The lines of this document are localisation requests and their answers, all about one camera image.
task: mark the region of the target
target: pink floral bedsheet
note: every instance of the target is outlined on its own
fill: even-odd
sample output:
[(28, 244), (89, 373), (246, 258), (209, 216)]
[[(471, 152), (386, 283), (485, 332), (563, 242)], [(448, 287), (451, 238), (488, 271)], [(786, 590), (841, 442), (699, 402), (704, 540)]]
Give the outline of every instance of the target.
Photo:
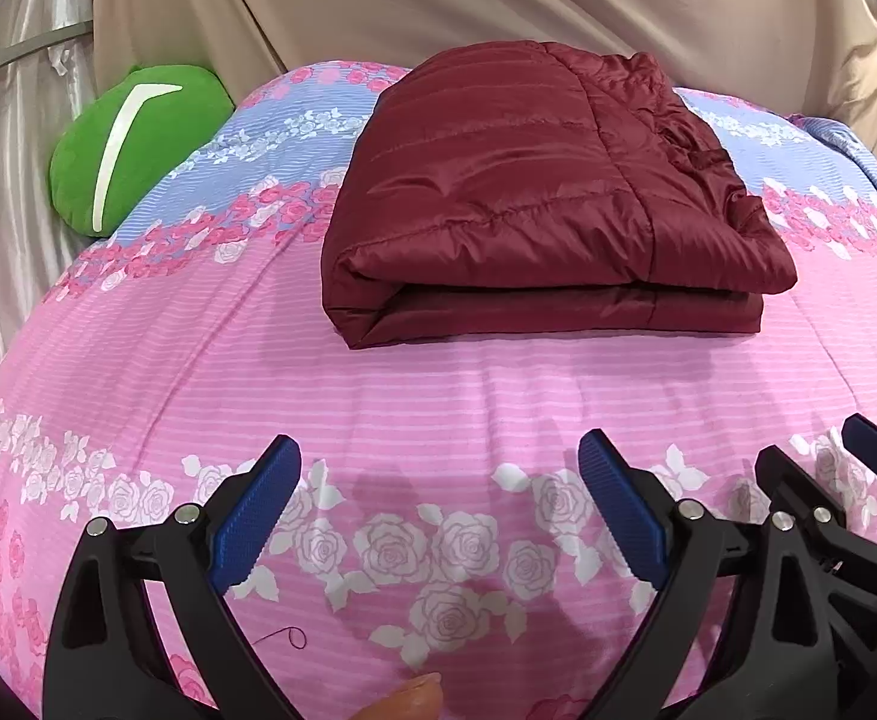
[[(594, 427), (675, 497), (752, 520), (752, 464), (777, 443), (877, 541), (877, 480), (838, 433), (855, 410), (877, 421), (877, 191), (859, 167), (784, 119), (683, 92), (797, 260), (759, 335), (353, 352), (321, 310), (321, 238), (355, 132), (401, 72), (328, 63), (253, 95), (62, 276), (0, 367), (0, 673), (32, 709), (83, 524), (204, 502), (278, 433), (302, 446), (303, 478), (228, 601), (305, 717), (433, 670), (449, 717), (583, 708), (652, 597), (576, 474)], [(182, 689), (209, 700), (153, 598)]]

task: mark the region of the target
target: bolt head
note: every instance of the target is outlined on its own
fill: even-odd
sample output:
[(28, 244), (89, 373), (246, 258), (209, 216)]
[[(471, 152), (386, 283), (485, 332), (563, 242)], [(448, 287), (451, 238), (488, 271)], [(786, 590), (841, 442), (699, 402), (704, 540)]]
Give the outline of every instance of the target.
[(780, 531), (791, 531), (795, 527), (795, 517), (788, 512), (776, 512), (771, 516), (771, 524)]
[(698, 501), (686, 498), (683, 501), (678, 501), (678, 513), (685, 519), (701, 519), (705, 515), (705, 507)]
[(108, 530), (108, 520), (105, 517), (96, 517), (85, 526), (85, 533), (89, 536), (101, 536)]
[(185, 503), (175, 510), (175, 522), (179, 525), (190, 525), (201, 517), (201, 507), (193, 503)]

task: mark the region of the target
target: satin fabric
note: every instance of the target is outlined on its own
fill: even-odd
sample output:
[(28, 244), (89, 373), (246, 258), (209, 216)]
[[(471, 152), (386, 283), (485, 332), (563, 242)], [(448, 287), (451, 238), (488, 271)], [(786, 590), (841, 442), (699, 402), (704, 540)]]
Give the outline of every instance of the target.
[[(91, 18), (91, 0), (0, 0), (0, 49)], [(33, 306), (86, 239), (51, 208), (48, 160), (94, 98), (91, 39), (0, 70), (0, 361)]]

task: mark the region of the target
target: pillow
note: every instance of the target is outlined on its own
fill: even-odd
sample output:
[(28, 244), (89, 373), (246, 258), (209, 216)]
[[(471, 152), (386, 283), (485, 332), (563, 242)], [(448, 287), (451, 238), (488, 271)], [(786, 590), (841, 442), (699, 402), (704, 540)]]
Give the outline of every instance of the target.
[(134, 206), (234, 111), (209, 71), (169, 65), (133, 71), (62, 135), (48, 177), (68, 226), (107, 237)]

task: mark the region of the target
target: beige curtain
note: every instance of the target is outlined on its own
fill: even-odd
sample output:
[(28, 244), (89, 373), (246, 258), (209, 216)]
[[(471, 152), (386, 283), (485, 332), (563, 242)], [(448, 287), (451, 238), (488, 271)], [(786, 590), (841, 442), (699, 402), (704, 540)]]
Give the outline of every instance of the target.
[[(0, 0), (0, 49), (91, 18), (91, 0)], [(0, 70), (0, 361), (14, 334), (85, 242), (48, 202), (55, 141), (94, 98), (91, 41)]]
[(651, 50), (677, 83), (848, 122), (877, 151), (877, 0), (95, 0), (95, 69), (190, 62), (238, 100), (322, 59), (414, 65), (445, 47)]

